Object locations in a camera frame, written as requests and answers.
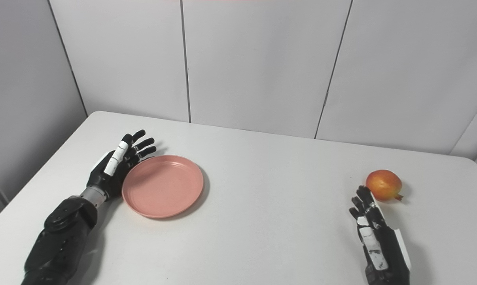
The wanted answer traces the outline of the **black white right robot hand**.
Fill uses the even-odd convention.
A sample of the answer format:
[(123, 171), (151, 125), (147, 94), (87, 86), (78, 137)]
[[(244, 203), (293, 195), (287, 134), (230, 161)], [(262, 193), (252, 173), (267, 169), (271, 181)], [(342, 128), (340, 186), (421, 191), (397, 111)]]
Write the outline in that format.
[(411, 261), (399, 229), (387, 225), (371, 190), (359, 186), (349, 209), (356, 221), (367, 265), (369, 285), (409, 285)]

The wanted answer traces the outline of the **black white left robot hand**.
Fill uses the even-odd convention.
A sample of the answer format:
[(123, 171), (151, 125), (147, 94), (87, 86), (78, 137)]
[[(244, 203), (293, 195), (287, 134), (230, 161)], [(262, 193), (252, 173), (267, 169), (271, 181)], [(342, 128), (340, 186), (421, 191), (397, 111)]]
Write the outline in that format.
[(119, 197), (128, 173), (157, 151), (155, 139), (152, 137), (137, 142), (145, 133), (145, 130), (141, 129), (134, 135), (124, 135), (119, 145), (96, 164), (86, 186), (101, 190), (106, 201)]

